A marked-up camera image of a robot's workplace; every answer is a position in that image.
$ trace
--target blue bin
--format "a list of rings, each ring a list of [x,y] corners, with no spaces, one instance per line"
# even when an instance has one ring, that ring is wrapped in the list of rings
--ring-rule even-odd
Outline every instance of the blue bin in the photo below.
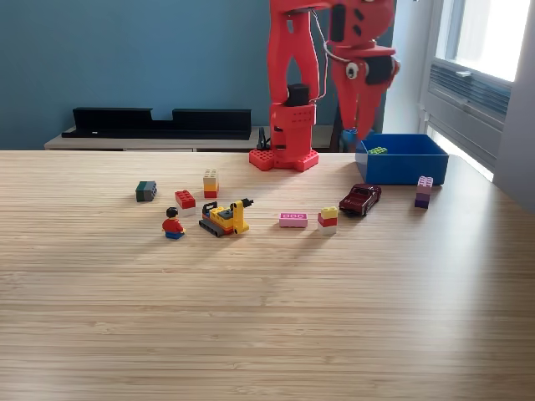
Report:
[[[368,150],[383,147],[387,155],[369,155]],[[363,140],[355,159],[366,184],[417,185],[418,179],[433,177],[444,184],[450,156],[427,135],[382,134]]]

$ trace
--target lego bulldozer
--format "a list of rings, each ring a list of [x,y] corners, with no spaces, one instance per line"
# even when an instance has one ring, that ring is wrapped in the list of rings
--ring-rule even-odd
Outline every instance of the lego bulldozer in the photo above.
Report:
[[[242,234],[249,230],[249,225],[243,220],[243,209],[253,202],[246,198],[232,203],[230,207],[217,207],[217,202],[207,203],[202,207],[199,226],[217,237]]]

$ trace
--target dark red toy car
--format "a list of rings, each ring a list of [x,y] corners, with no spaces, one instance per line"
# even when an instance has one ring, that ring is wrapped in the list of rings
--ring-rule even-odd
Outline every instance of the dark red toy car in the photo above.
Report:
[[[351,192],[340,202],[340,210],[351,215],[366,216],[369,209],[381,199],[381,187],[369,184],[356,184]]]

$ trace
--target red robot arm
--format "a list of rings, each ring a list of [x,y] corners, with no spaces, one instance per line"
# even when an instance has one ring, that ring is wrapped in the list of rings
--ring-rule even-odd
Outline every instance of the red robot arm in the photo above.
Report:
[[[360,139],[369,133],[381,95],[399,71],[399,64],[392,58],[394,49],[377,46],[374,41],[392,23],[394,0],[271,0],[267,66],[272,149],[254,150],[249,157],[261,170],[275,167],[303,171],[318,163],[311,145],[316,101],[321,96],[310,23],[311,14],[317,22],[315,11],[322,8],[331,10],[329,42],[324,41],[324,52],[332,62],[346,129],[357,128]],[[288,86],[286,74],[292,57],[303,82]]]

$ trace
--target wire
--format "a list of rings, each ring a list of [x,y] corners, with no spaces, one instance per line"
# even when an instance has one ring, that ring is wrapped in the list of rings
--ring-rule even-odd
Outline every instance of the wire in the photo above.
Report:
[[[329,50],[329,46],[327,45],[327,41],[325,40],[324,31],[322,31],[321,25],[319,24],[318,14],[315,11],[312,11],[312,14],[316,18],[316,25],[318,26],[319,34],[321,35],[321,39],[324,42],[324,52],[325,52],[325,54],[327,56],[329,56],[330,58],[332,58],[333,60],[339,61],[341,63],[350,63],[350,60],[348,60],[346,58],[341,58],[341,57],[337,56],[336,54],[333,54]]]
[[[315,101],[318,101],[318,100],[324,98],[325,95],[327,94],[327,71],[329,69],[329,56],[328,56],[327,52],[325,51],[325,47],[326,47],[325,36],[324,36],[323,31],[321,30],[321,25],[319,24],[318,14],[316,13],[315,10],[312,11],[312,14],[316,18],[316,25],[318,26],[319,34],[321,36],[321,39],[324,42],[324,53],[325,53],[324,92],[321,95],[319,95],[316,99],[312,99],[312,101],[315,102]]]

